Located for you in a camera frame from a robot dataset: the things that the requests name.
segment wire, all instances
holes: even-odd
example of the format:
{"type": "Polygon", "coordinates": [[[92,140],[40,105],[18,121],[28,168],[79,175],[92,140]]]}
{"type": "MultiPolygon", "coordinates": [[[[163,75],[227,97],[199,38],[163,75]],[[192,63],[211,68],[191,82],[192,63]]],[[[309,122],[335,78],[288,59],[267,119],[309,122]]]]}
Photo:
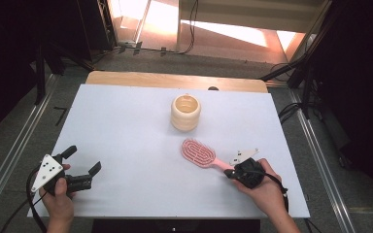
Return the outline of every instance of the wire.
{"type": "Polygon", "coordinates": [[[309,219],[309,218],[304,218],[304,220],[305,220],[305,224],[307,224],[307,227],[308,227],[308,229],[310,230],[310,232],[312,232],[312,230],[311,230],[311,227],[310,227],[310,223],[311,223],[311,225],[313,225],[314,226],[314,228],[318,231],[318,232],[320,232],[320,233],[322,233],[321,231],[320,231],[320,229],[309,219]]]}
{"type": "Polygon", "coordinates": [[[116,51],[121,51],[122,48],[125,48],[126,50],[146,50],[146,51],[156,51],[156,52],[161,52],[161,53],[168,53],[168,54],[186,54],[190,52],[193,49],[194,43],[195,43],[195,22],[196,22],[196,16],[198,14],[198,6],[199,2],[198,0],[195,0],[195,3],[193,4],[192,10],[189,15],[189,31],[190,31],[190,43],[188,48],[185,51],[171,51],[171,50],[155,50],[155,49],[146,49],[146,48],[132,48],[132,47],[116,47],[117,49],[110,50],[110,51],[105,51],[102,54],[98,54],[94,57],[102,56],[99,60],[95,61],[95,63],[99,62],[105,55],[116,52],[116,51]]]}
{"type": "Polygon", "coordinates": [[[199,2],[198,0],[195,0],[195,3],[193,4],[192,10],[190,11],[190,15],[189,15],[189,31],[190,31],[190,37],[191,37],[190,44],[189,44],[189,47],[185,51],[180,52],[180,54],[186,54],[193,49],[193,44],[195,43],[195,22],[196,22],[196,16],[198,14],[198,6],[199,6],[199,2]],[[195,10],[195,16],[194,16],[193,25],[192,25],[193,10],[195,10]]]}
{"type": "MultiPolygon", "coordinates": [[[[39,198],[34,204],[33,206],[35,206],[36,204],[38,204],[38,202],[40,202],[42,200],[42,198],[45,197],[45,195],[47,195],[47,192],[44,193],[44,195],[41,196],[41,198],[39,198]]],[[[17,213],[26,205],[26,203],[29,202],[29,199],[26,198],[26,200],[24,200],[22,202],[22,204],[19,205],[19,207],[17,207],[17,209],[12,213],[12,215],[8,218],[8,220],[5,222],[4,226],[2,227],[2,230],[0,231],[1,233],[5,232],[6,229],[8,228],[8,225],[11,223],[12,219],[17,215],[17,213]]]]}
{"type": "MultiPolygon", "coordinates": [[[[291,66],[289,65],[289,63],[278,63],[278,64],[275,64],[275,65],[273,65],[273,66],[271,67],[271,69],[269,70],[269,73],[271,73],[272,70],[273,70],[276,66],[279,66],[279,65],[288,65],[289,68],[293,69],[293,67],[291,67],[291,66]]],[[[277,81],[285,82],[284,80],[278,79],[277,77],[274,77],[274,79],[277,80],[277,81]]]]}
{"type": "Polygon", "coordinates": [[[12,219],[17,215],[17,213],[22,209],[23,206],[28,203],[28,199],[24,200],[22,204],[12,213],[12,215],[8,218],[8,220],[5,222],[4,226],[2,227],[1,233],[5,232],[8,228],[9,223],[11,223],[12,219]]]}
{"type": "Polygon", "coordinates": [[[29,207],[31,208],[33,218],[35,219],[39,228],[41,228],[41,231],[42,232],[47,232],[47,227],[42,222],[41,218],[39,217],[38,213],[35,210],[35,206],[33,204],[32,195],[31,195],[31,191],[30,191],[30,184],[31,184],[32,177],[39,171],[40,167],[41,167],[41,165],[34,168],[28,176],[28,180],[26,181],[26,197],[27,197],[27,200],[28,200],[28,203],[29,203],[29,207]]]}

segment hairbrush bristles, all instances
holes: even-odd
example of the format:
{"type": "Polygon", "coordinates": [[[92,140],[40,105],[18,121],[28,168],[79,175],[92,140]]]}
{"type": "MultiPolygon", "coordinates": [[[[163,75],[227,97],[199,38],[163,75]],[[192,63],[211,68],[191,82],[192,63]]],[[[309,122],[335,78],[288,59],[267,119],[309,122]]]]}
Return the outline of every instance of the hairbrush bristles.
{"type": "Polygon", "coordinates": [[[183,157],[193,164],[207,168],[211,165],[219,166],[223,171],[232,167],[217,159],[215,151],[194,139],[185,139],[182,145],[183,157]]]}

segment black cable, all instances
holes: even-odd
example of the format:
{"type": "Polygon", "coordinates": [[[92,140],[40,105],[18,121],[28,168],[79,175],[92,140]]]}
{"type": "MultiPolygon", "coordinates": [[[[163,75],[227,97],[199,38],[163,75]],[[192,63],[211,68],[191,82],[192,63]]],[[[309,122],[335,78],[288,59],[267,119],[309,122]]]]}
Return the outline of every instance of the black cable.
{"type": "Polygon", "coordinates": [[[196,16],[198,13],[198,6],[199,6],[198,0],[195,0],[195,3],[193,4],[192,10],[190,11],[190,15],[189,15],[189,31],[190,31],[190,37],[191,37],[190,44],[189,44],[189,47],[185,51],[180,52],[180,54],[186,54],[193,49],[193,44],[195,43],[195,22],[196,22],[196,16]],[[194,16],[193,25],[192,25],[193,10],[195,10],[195,16],[194,16]]]}
{"type": "Polygon", "coordinates": [[[199,2],[198,2],[198,0],[195,0],[195,3],[193,4],[192,10],[191,10],[190,15],[189,15],[189,31],[190,31],[191,39],[190,39],[189,47],[185,51],[178,52],[178,51],[170,51],[170,50],[155,50],[155,49],[145,49],[145,48],[117,47],[117,49],[114,49],[114,50],[111,50],[111,51],[106,51],[106,52],[104,52],[102,54],[98,54],[94,57],[102,56],[101,57],[101,59],[102,59],[103,56],[105,56],[109,53],[116,52],[116,51],[121,51],[122,48],[125,48],[126,50],[157,51],[157,52],[163,52],[163,53],[167,53],[167,54],[186,54],[193,49],[193,45],[195,43],[195,22],[196,22],[196,16],[198,14],[198,6],[199,6],[199,2]]]}
{"type": "Polygon", "coordinates": [[[24,200],[22,204],[14,211],[14,213],[8,218],[8,220],[5,222],[4,226],[2,227],[2,230],[0,231],[1,233],[5,232],[6,229],[8,228],[9,223],[11,223],[12,219],[17,215],[17,213],[22,209],[23,206],[28,203],[28,200],[24,200]]]}
{"type": "Polygon", "coordinates": [[[313,230],[311,229],[310,223],[308,223],[308,218],[304,218],[304,222],[307,225],[308,232],[313,233],[313,230]]]}
{"type": "Polygon", "coordinates": [[[28,200],[28,203],[29,203],[29,207],[31,208],[33,218],[35,219],[39,228],[41,228],[41,231],[45,233],[45,232],[47,232],[47,227],[42,222],[41,218],[39,217],[38,213],[35,210],[35,206],[34,206],[33,200],[32,200],[31,190],[30,190],[30,184],[31,184],[32,177],[39,171],[40,167],[41,167],[41,165],[34,168],[28,176],[28,180],[26,181],[26,197],[27,197],[27,200],[28,200]]]}
{"type": "MultiPolygon", "coordinates": [[[[40,202],[42,200],[42,198],[45,197],[45,195],[47,195],[47,192],[45,192],[44,195],[41,196],[41,198],[39,198],[33,205],[35,206],[38,202],[40,202]]],[[[17,207],[17,209],[12,213],[12,215],[8,218],[8,220],[5,222],[4,226],[2,227],[2,230],[0,231],[1,233],[5,232],[6,229],[8,228],[8,225],[11,223],[12,219],[17,215],[17,213],[28,203],[28,199],[24,200],[22,202],[22,204],[20,204],[19,207],[17,207]]]]}
{"type": "Polygon", "coordinates": [[[309,226],[309,223],[311,223],[311,225],[313,225],[314,226],[314,228],[318,231],[318,232],[320,232],[320,233],[322,233],[321,231],[320,231],[320,229],[309,219],[309,218],[304,218],[304,220],[305,220],[305,223],[307,224],[307,226],[308,226],[308,228],[310,228],[310,226],[309,226]]]}

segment white table surface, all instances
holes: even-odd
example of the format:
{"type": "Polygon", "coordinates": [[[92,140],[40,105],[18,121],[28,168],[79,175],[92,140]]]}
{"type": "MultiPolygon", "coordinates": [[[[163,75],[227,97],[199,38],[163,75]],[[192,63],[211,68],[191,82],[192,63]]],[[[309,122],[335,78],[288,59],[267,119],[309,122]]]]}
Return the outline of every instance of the white table surface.
{"type": "MultiPolygon", "coordinates": [[[[101,161],[92,189],[74,197],[75,216],[265,217],[221,170],[183,158],[185,138],[211,147],[225,162],[238,150],[258,148],[254,159],[267,158],[284,179],[289,213],[310,216],[270,94],[99,84],[81,85],[52,153],[77,146],[64,160],[73,176],[101,161]],[[187,133],[170,123],[171,103],[185,93],[202,105],[197,128],[187,133]]],[[[48,215],[42,202],[36,209],[48,215]]]]}

